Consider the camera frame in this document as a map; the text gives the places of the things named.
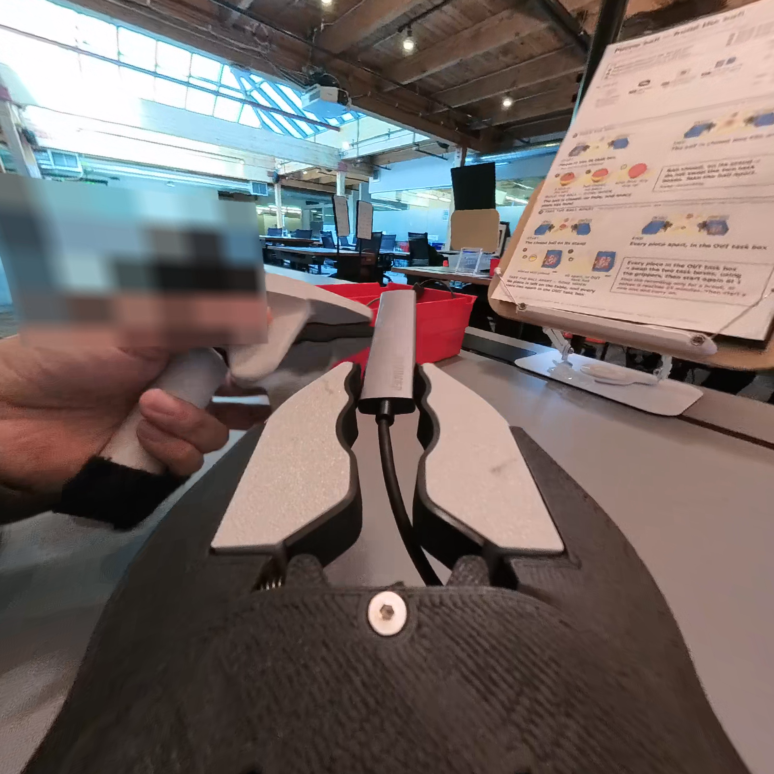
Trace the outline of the white document stand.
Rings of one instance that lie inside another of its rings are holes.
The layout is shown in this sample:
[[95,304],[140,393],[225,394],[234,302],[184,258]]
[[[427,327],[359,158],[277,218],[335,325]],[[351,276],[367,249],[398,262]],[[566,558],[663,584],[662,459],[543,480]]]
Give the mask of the white document stand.
[[[718,352],[707,334],[693,331],[539,307],[526,308],[526,320],[543,324],[553,348],[518,358],[517,368],[657,416],[679,416],[702,396],[698,387],[670,379],[672,356],[686,355],[700,362]],[[661,365],[648,374],[587,358],[574,352],[564,332],[654,352],[661,356]]]

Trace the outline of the grey usb hub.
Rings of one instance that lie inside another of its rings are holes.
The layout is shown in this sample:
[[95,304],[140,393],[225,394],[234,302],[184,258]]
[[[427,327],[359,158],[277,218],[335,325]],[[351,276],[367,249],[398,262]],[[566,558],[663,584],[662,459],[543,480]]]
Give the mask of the grey usb hub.
[[415,409],[416,293],[383,293],[364,370],[358,410],[391,425],[395,416]]

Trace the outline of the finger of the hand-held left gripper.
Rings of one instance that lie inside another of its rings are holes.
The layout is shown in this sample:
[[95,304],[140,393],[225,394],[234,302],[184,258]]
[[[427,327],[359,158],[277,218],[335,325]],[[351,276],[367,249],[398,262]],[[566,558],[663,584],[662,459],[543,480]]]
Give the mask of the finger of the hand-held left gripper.
[[269,315],[264,343],[228,348],[232,382],[260,382],[277,370],[310,317],[310,302],[273,301]]
[[334,341],[373,335],[373,310],[323,285],[269,273],[266,300],[272,321],[269,340]]

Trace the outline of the long office desk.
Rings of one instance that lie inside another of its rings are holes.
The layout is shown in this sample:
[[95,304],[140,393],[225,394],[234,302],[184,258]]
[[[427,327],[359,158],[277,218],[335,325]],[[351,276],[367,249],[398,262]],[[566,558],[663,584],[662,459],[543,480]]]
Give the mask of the long office desk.
[[488,273],[458,272],[448,266],[393,266],[391,273],[405,276],[409,279],[430,280],[445,283],[460,283],[489,286],[491,277]]

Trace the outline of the cardboard backing board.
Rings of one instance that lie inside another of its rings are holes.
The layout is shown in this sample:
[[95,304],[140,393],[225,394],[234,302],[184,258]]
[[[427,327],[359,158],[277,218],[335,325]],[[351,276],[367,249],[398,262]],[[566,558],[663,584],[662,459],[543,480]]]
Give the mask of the cardboard backing board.
[[773,338],[769,334],[764,347],[757,348],[738,338],[723,334],[706,334],[673,327],[640,324],[592,314],[582,314],[553,307],[513,300],[508,295],[503,273],[516,253],[518,239],[524,232],[543,183],[535,188],[518,221],[505,253],[495,270],[488,290],[489,305],[508,320],[533,324],[586,338],[657,352],[711,367],[749,372],[772,370]]

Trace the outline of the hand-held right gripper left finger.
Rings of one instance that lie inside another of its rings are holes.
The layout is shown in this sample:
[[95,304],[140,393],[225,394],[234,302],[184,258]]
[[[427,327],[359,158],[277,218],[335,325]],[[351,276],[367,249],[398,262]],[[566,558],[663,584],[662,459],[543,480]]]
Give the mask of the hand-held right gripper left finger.
[[362,530],[353,452],[361,386],[361,367],[343,362],[271,415],[211,541],[213,553],[335,560],[354,545]]

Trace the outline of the person's left hand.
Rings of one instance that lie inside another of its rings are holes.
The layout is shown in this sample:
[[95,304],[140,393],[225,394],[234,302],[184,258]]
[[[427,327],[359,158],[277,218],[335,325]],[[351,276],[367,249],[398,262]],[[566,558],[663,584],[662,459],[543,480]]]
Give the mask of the person's left hand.
[[167,366],[158,347],[1,347],[1,479],[11,489],[58,492],[139,409],[140,446],[174,475],[196,472],[229,430],[209,410],[150,389]]

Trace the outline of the printed instruction sheet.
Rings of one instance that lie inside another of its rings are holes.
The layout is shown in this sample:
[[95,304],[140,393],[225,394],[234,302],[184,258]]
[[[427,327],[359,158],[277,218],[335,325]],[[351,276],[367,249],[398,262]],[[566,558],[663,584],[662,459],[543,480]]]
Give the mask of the printed instruction sheet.
[[764,341],[773,9],[609,46],[492,299]]

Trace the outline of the black standing panel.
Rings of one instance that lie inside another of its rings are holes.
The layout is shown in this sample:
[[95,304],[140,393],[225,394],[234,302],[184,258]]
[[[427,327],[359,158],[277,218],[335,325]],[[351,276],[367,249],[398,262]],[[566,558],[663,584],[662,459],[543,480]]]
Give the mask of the black standing panel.
[[455,210],[496,208],[496,165],[482,162],[450,170]]

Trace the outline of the red plastic bin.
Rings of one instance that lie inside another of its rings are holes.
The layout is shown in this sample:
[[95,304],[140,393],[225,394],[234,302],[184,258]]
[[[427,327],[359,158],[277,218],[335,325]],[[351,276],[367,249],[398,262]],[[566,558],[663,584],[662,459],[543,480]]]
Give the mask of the red plastic bin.
[[416,302],[416,363],[437,363],[459,354],[468,327],[474,297],[452,289],[444,281],[418,284],[340,283],[322,285],[326,291],[379,310],[387,292],[412,289]]

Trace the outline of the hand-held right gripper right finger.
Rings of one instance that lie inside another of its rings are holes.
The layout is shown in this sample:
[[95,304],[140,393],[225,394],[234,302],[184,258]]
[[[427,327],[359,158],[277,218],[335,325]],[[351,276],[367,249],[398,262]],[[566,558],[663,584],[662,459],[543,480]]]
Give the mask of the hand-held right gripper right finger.
[[414,530],[435,559],[560,556],[564,542],[508,421],[435,364],[419,365]]

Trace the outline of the white ceiling projector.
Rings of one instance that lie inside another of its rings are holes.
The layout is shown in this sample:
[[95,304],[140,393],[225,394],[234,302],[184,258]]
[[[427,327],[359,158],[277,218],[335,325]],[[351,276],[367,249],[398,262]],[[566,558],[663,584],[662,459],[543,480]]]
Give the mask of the white ceiling projector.
[[301,108],[320,121],[339,119],[348,113],[352,102],[347,92],[336,86],[315,84],[301,92]]

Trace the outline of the cardboard standing board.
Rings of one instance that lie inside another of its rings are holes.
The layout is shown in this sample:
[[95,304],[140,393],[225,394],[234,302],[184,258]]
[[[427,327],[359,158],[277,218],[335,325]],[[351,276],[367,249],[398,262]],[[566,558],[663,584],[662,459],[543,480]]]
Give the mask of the cardboard standing board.
[[499,252],[499,213],[497,209],[461,210],[450,215],[450,251],[465,248]]

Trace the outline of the black pole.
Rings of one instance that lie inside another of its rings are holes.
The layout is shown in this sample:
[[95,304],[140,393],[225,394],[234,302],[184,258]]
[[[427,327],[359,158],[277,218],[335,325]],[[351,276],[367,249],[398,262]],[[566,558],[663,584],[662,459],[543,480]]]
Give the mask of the black pole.
[[585,70],[576,93],[572,121],[576,119],[580,111],[607,47],[615,43],[621,32],[627,7],[628,1],[601,2],[595,32],[588,50]]

